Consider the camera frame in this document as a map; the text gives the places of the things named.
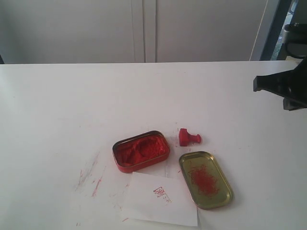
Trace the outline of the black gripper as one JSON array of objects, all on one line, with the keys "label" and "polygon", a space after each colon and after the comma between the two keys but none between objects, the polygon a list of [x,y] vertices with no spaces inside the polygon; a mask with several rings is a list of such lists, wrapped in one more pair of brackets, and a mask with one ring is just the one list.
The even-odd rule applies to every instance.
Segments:
[{"label": "black gripper", "polygon": [[292,71],[284,71],[253,80],[253,91],[265,90],[278,96],[289,96],[283,99],[283,109],[294,111],[307,108],[307,57]]}]

